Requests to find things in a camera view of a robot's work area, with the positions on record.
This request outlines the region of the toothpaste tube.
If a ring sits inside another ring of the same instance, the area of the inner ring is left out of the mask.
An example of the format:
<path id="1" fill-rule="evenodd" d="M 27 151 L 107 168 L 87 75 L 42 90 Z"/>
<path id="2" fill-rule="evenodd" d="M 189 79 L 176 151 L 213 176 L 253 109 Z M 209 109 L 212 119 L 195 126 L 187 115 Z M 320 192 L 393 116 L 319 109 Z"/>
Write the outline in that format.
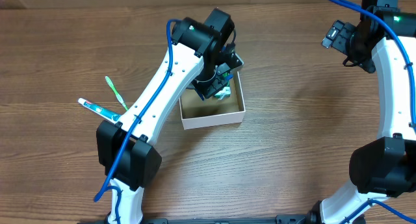
<path id="1" fill-rule="evenodd" d="M 120 114 L 117 114 L 109 109 L 103 108 L 102 106 L 99 106 L 83 98 L 78 98 L 78 103 L 111 123 L 117 123 L 119 118 L 121 117 Z"/>

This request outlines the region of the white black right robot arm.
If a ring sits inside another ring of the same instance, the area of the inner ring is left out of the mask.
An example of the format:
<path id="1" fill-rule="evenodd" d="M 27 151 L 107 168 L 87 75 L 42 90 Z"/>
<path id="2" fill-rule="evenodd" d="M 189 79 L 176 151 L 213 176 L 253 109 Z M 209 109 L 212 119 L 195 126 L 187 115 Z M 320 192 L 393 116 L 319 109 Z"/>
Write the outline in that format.
<path id="1" fill-rule="evenodd" d="M 358 12 L 360 21 L 335 21 L 322 45 L 344 54 L 344 66 L 377 75 L 380 121 L 375 141 L 352 153 L 347 182 L 302 222 L 364 223 L 371 207 L 415 191 L 415 15 L 398 0 L 329 1 Z"/>

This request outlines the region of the green white toothbrush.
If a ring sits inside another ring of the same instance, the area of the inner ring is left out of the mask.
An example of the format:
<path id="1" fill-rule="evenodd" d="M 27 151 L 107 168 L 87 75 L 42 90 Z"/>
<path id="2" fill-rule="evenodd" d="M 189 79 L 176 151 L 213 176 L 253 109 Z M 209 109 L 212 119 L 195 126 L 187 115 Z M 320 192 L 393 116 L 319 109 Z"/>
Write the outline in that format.
<path id="1" fill-rule="evenodd" d="M 125 110 L 129 110 L 129 108 L 127 107 L 123 97 L 119 94 L 119 92 L 117 91 L 115 85 L 113 84 L 112 80 L 110 79 L 110 77 L 105 76 L 105 80 L 106 83 L 108 84 L 108 86 L 110 87 L 110 89 L 114 92 L 118 102 L 124 107 Z"/>

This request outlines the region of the green soap bar pack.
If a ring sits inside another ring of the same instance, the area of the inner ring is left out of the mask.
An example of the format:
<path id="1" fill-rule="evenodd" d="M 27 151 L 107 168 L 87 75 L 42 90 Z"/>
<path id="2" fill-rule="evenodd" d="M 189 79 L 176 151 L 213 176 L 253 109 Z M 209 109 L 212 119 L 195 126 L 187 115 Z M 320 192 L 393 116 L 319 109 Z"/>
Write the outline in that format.
<path id="1" fill-rule="evenodd" d="M 219 92 L 214 94 L 213 97 L 218 100 L 223 100 L 223 99 L 227 99 L 230 96 L 231 96 L 231 88 L 230 86 L 225 86 Z"/>

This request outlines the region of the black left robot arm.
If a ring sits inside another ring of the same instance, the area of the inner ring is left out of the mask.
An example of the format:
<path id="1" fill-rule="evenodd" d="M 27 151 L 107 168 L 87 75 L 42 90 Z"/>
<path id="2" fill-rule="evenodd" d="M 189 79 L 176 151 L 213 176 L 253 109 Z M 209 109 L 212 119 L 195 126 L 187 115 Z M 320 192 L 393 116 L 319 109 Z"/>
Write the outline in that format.
<path id="1" fill-rule="evenodd" d="M 154 145 L 168 115 L 187 88 L 205 100 L 226 86 L 243 65 L 234 42 L 228 40 L 235 36 L 231 16 L 217 8 L 203 23 L 192 18 L 168 20 L 168 49 L 156 74 L 124 114 L 102 121 L 96 131 L 106 179 L 94 201 L 112 192 L 106 223 L 141 223 L 144 188 L 162 162 Z"/>

